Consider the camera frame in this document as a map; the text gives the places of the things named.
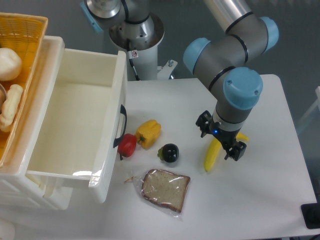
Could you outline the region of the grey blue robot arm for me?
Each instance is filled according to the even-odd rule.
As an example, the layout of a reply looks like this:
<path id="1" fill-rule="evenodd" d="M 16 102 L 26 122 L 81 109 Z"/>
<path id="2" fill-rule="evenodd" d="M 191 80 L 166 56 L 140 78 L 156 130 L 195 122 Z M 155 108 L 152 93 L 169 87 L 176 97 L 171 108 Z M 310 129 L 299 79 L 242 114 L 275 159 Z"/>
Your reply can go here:
<path id="1" fill-rule="evenodd" d="M 84 0 L 80 5 L 94 30 L 107 30 L 118 49 L 126 52 L 131 79 L 160 75 L 158 55 L 151 50 L 162 41 L 164 26 L 147 0 Z M 218 43 L 198 38 L 183 54 L 187 69 L 217 100 L 214 112 L 202 113 L 196 125 L 202 135 L 221 143 L 227 158 L 238 160 L 247 146 L 236 136 L 263 89 L 260 75 L 245 64 L 278 42 L 279 29 L 272 19 L 256 17 L 243 0 L 208 0 L 206 6 L 225 37 Z"/>

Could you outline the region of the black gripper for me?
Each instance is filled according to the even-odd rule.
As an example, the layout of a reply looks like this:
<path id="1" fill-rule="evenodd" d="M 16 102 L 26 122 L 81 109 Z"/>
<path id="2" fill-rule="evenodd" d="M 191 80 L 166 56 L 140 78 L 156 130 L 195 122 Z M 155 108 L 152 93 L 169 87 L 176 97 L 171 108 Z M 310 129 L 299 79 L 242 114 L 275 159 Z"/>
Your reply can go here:
<path id="1" fill-rule="evenodd" d="M 238 161 L 245 153 L 247 144 L 243 141 L 237 141 L 236 136 L 240 129 L 227 131 L 222 129 L 222 124 L 219 122 L 212 122 L 212 115 L 208 110 L 205 110 L 199 115 L 195 124 L 201 131 L 200 137 L 203 138 L 207 134 L 212 134 L 222 145 L 226 155 L 225 160 L 228 158 Z"/>

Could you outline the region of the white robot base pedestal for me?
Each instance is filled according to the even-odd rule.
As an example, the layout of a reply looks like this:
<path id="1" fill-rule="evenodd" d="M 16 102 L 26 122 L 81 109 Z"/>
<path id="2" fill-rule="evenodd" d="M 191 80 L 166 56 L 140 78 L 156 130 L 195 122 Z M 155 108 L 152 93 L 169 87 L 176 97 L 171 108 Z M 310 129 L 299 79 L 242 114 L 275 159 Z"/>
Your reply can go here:
<path id="1" fill-rule="evenodd" d="M 130 50 L 127 56 L 128 81 L 172 80 L 174 70 L 178 65 L 175 60 L 168 60 L 164 65 L 158 65 L 158 47 L 146 50 Z"/>

